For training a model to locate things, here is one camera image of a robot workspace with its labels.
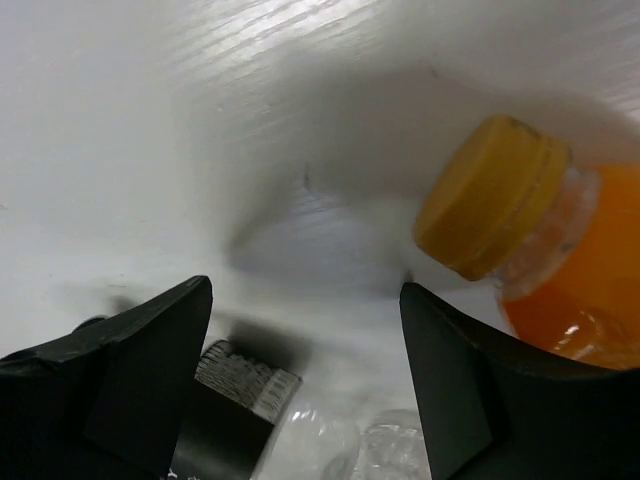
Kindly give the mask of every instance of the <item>black object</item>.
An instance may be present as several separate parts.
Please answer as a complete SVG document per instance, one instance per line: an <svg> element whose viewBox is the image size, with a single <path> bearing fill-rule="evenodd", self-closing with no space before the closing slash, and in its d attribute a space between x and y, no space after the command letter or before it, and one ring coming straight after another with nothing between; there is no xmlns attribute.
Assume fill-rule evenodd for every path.
<svg viewBox="0 0 640 480"><path fill-rule="evenodd" d="M0 361L0 478L164 477L211 304L194 277Z"/></svg>
<svg viewBox="0 0 640 480"><path fill-rule="evenodd" d="M178 479L249 480L300 383L235 343L211 345L192 382L171 473Z"/></svg>
<svg viewBox="0 0 640 480"><path fill-rule="evenodd" d="M640 478L640 370L531 347L417 284L400 309L433 480Z"/></svg>

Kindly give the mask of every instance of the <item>clear plastic bottle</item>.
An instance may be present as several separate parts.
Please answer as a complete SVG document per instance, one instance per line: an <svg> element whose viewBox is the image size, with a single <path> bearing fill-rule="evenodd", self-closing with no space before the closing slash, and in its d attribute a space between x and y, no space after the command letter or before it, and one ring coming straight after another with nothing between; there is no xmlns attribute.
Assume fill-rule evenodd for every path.
<svg viewBox="0 0 640 480"><path fill-rule="evenodd" d="M352 418L304 386L280 419L255 480L349 480L360 449Z"/></svg>
<svg viewBox="0 0 640 480"><path fill-rule="evenodd" d="M464 278L493 278L523 341L640 367L640 164L588 168L563 141L490 117L427 198L414 238Z"/></svg>
<svg viewBox="0 0 640 480"><path fill-rule="evenodd" d="M427 450L418 412L380 412L363 434L352 480L428 480Z"/></svg>

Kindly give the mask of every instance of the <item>bottle neck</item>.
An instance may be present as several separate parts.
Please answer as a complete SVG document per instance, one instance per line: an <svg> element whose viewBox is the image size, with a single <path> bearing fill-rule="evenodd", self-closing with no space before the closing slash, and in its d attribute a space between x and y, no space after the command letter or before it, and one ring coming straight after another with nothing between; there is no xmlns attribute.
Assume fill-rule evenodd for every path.
<svg viewBox="0 0 640 480"><path fill-rule="evenodd" d="M531 294L564 264L591 223L600 184L597 171L569 167L555 202L536 230L493 273L503 300Z"/></svg>

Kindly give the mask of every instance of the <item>orange juice bottle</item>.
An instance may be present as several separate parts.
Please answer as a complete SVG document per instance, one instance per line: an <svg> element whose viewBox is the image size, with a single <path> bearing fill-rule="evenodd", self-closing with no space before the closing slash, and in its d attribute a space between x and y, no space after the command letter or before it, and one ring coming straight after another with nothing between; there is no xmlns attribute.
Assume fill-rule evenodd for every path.
<svg viewBox="0 0 640 480"><path fill-rule="evenodd" d="M414 238L464 278L493 278L521 340L640 367L640 164L580 167L562 140L490 117L427 198Z"/></svg>

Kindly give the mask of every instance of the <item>yellow bottle cap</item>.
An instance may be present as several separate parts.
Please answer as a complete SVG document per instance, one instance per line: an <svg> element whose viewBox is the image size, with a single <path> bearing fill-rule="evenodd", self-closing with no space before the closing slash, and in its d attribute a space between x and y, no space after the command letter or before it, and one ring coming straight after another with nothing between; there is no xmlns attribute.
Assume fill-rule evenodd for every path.
<svg viewBox="0 0 640 480"><path fill-rule="evenodd" d="M483 278L535 230L570 155L563 141L509 116L486 119L424 203L413 228L416 244L467 280Z"/></svg>

